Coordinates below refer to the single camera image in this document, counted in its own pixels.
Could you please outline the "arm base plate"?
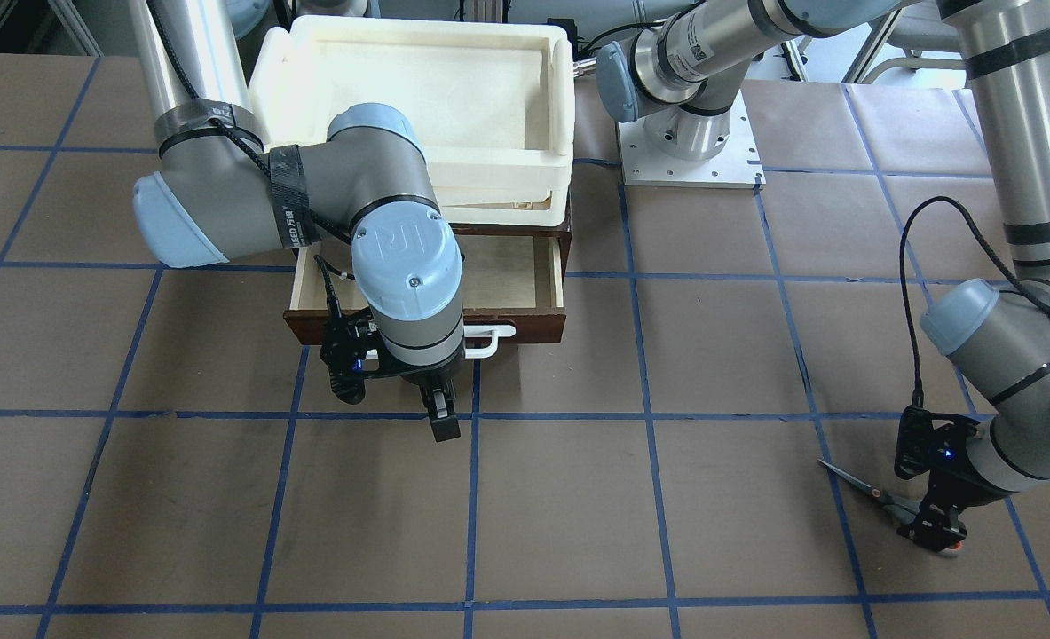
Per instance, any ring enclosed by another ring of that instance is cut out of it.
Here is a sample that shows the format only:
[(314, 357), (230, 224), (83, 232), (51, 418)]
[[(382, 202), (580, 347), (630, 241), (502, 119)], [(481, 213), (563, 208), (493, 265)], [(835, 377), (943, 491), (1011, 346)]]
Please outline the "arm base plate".
[(743, 94), (715, 116), (684, 112), (678, 106), (635, 122), (620, 122), (623, 182), (633, 186), (763, 187)]

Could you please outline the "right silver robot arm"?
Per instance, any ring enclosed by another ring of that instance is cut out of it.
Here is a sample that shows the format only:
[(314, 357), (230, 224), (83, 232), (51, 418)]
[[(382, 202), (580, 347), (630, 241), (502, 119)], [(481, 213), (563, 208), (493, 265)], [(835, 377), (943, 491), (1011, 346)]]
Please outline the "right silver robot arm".
[(163, 265), (217, 265), (326, 239), (351, 250), (368, 307), (345, 314), (318, 259), (331, 391), (365, 399), (369, 379), (422, 393), (437, 441), (460, 434), (454, 376), (464, 359), (463, 257), (422, 146), (393, 106), (350, 106), (312, 146), (266, 148), (223, 1), (132, 1), (161, 170), (132, 209)]

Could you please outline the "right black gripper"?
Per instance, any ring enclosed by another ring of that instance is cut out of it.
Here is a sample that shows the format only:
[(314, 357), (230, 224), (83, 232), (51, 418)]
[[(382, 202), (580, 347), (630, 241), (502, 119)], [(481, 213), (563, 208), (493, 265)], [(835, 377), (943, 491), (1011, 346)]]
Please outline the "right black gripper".
[(378, 368), (371, 369), (371, 379), (400, 377), (418, 385), (422, 405), (428, 416), (432, 436), (436, 442), (446, 442), (461, 436), (459, 418), (455, 408), (454, 378), (461, 372), (465, 352), (429, 365), (414, 365), (398, 359), (390, 352), (379, 352)]

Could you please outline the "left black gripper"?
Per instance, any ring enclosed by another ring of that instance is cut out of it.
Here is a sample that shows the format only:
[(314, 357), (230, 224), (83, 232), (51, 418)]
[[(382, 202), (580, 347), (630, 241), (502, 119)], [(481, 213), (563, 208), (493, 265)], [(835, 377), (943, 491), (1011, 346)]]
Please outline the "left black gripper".
[(896, 533), (910, 540), (927, 540), (934, 553), (959, 553), (967, 537), (959, 514), (1011, 496), (980, 476), (968, 460), (967, 444), (978, 439), (979, 422), (925, 424), (922, 460), (929, 470), (928, 489), (921, 502), (898, 502)]

